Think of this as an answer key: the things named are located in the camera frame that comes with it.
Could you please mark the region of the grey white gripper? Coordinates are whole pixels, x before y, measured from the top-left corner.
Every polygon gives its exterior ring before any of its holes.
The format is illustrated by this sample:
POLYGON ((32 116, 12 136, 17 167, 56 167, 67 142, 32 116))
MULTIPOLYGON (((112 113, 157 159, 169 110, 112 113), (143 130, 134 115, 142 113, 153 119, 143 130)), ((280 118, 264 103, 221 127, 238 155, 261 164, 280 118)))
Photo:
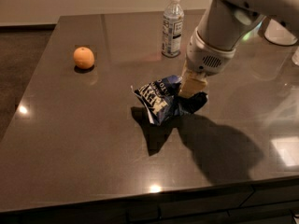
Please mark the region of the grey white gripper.
POLYGON ((221 39, 219 35, 216 41, 209 44, 195 28, 187 45, 178 95, 191 98, 202 91, 207 86, 206 75, 214 76, 222 72, 235 56, 235 47, 234 39, 221 39))

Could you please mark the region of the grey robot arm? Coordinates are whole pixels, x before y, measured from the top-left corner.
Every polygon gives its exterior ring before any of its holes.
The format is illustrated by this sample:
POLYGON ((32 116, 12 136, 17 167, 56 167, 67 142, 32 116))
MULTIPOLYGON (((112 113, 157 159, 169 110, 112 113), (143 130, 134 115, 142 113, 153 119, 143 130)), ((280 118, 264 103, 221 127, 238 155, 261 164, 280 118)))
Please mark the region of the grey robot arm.
POLYGON ((190 98, 206 86, 206 77, 224 70, 242 37, 264 18, 299 36, 299 0, 212 0, 186 49, 178 95, 190 98))

